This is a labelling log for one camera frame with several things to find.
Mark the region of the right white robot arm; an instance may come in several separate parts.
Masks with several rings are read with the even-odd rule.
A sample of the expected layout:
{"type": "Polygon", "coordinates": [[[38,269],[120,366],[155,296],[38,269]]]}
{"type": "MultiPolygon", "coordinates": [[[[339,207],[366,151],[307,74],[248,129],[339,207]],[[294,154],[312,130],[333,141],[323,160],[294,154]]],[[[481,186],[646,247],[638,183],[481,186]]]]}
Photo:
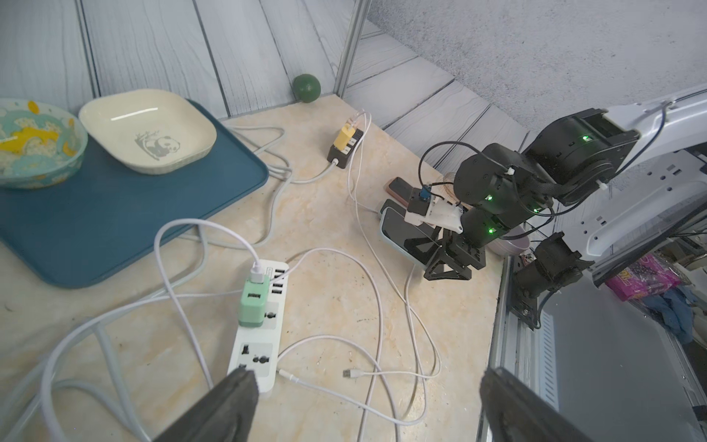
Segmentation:
{"type": "Polygon", "coordinates": [[[425,279],[470,279],[485,265],[487,244],[533,217],[553,217],[556,204],[570,213],[635,169],[644,175],[631,189],[543,239],[514,274],[511,307],[528,326],[617,241],[705,192],[705,86],[562,117],[520,152],[497,143],[474,149],[455,174],[458,203],[433,202],[423,216],[441,235],[425,279]]]}

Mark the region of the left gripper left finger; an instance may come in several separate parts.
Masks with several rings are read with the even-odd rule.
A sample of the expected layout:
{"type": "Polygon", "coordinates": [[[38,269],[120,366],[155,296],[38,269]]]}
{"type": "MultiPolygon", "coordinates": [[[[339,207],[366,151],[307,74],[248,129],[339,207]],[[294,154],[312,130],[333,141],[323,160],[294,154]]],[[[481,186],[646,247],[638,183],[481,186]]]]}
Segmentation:
{"type": "Polygon", "coordinates": [[[255,373],[237,368],[163,431],[156,442],[247,441],[259,396],[255,373]]]}

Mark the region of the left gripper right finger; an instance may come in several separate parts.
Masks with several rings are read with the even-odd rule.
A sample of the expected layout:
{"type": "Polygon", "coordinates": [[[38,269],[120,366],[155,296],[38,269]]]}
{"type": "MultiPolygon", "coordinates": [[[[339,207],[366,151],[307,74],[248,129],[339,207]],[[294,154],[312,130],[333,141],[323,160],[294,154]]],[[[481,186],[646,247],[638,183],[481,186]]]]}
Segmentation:
{"type": "Polygon", "coordinates": [[[480,396],[493,441],[591,441],[505,368],[486,370],[480,396]]]}

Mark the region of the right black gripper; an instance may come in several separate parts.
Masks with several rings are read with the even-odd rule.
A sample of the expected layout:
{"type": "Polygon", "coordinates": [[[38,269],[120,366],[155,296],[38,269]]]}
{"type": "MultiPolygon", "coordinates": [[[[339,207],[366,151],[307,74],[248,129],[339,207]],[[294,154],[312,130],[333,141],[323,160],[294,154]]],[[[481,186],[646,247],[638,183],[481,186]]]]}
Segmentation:
{"type": "Polygon", "coordinates": [[[466,212],[461,223],[461,234],[443,230],[442,247],[423,273],[426,280],[471,280],[471,268],[482,270],[486,265],[485,246],[511,230],[498,215],[488,212],[466,212]]]}

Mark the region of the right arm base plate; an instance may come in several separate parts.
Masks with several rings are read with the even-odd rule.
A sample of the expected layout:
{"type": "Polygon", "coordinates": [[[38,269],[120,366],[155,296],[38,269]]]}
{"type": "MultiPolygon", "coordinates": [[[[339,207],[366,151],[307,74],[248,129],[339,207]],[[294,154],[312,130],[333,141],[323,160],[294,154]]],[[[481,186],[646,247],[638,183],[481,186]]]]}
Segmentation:
{"type": "Polygon", "coordinates": [[[511,259],[510,276],[508,310],[531,330],[539,329],[539,295],[545,290],[541,270],[516,256],[511,259]]]}

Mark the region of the pink-cased smartphone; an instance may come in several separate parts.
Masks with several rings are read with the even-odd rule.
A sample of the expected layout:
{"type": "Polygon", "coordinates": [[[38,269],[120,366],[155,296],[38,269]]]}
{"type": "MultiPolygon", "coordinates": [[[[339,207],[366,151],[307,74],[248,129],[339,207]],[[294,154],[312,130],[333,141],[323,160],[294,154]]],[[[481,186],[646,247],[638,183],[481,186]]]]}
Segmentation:
{"type": "Polygon", "coordinates": [[[401,206],[407,208],[414,188],[401,177],[392,179],[386,186],[386,192],[401,206]]]}

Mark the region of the blue-cased smartphone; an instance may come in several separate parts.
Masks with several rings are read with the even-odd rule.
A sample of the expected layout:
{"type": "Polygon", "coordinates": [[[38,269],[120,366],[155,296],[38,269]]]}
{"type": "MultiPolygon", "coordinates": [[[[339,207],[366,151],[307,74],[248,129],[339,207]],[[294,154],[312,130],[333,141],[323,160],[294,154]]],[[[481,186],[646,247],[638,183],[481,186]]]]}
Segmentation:
{"type": "Polygon", "coordinates": [[[426,224],[414,226],[406,222],[405,213],[396,201],[386,200],[379,210],[380,234],[404,256],[426,269],[440,247],[436,230],[426,224]]]}

